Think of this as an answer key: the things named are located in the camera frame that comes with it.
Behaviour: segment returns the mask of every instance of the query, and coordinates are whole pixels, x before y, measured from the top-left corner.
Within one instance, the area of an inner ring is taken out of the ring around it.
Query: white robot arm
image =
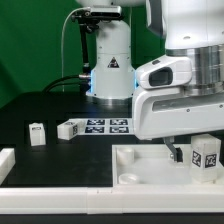
[[[145,0],[77,0],[82,6],[102,10],[112,5],[138,6]],[[97,64],[91,72],[87,97],[101,104],[128,104],[135,90],[131,66],[131,30],[124,21],[101,21],[96,32]]]
[[[161,6],[157,25],[156,2]],[[153,139],[223,129],[224,1],[147,0],[146,6],[149,27],[166,37],[166,55],[136,71],[136,136]]]

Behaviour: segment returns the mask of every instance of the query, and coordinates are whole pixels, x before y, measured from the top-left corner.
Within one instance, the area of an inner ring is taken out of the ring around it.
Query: blue light
[[[90,73],[90,93],[93,93],[93,74],[94,71],[92,70]]]
[[[135,71],[135,89],[137,89],[138,87],[138,82],[137,82],[137,79],[136,79],[136,71]]]

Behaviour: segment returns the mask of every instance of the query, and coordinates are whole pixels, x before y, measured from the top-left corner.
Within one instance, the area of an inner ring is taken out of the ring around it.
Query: green wall
[[[21,93],[41,91],[61,77],[61,30],[67,15],[77,7],[74,0],[0,1],[0,107]],[[164,51],[163,41],[151,34],[145,23],[145,8],[133,8],[134,67],[159,57]],[[88,35],[88,46],[93,67],[94,35]],[[69,22],[65,34],[65,75],[78,74],[81,69],[78,24]]]

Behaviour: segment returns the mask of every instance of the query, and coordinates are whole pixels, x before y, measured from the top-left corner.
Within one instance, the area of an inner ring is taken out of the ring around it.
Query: black cable
[[[45,92],[50,92],[51,89],[57,87],[57,86],[68,86],[68,85],[79,85],[80,83],[74,83],[74,82],[70,82],[70,83],[59,83],[59,84],[54,84],[51,87],[49,87],[48,89],[46,89]]]
[[[47,90],[49,88],[51,88],[51,86],[53,86],[54,84],[58,83],[58,82],[62,82],[62,81],[65,81],[65,80],[68,80],[68,79],[75,79],[75,78],[79,78],[78,75],[71,75],[71,76],[65,76],[63,78],[60,78],[60,79],[56,79],[55,81],[51,82],[49,85],[47,85],[42,92],[47,92]]]

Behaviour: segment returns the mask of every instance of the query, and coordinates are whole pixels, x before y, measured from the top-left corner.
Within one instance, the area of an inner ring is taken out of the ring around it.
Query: table surface
[[[87,102],[78,93],[26,93],[0,110],[0,150],[15,147],[16,165],[2,188],[12,187],[111,187],[112,145],[148,144],[134,135],[76,136],[57,139],[57,125],[70,118],[131,118],[131,106],[103,106]],[[46,146],[31,147],[28,125],[44,123]],[[176,143],[189,143],[179,136]],[[163,143],[155,139],[153,144]],[[222,223],[223,214],[125,214],[125,215],[3,215],[7,223]]]

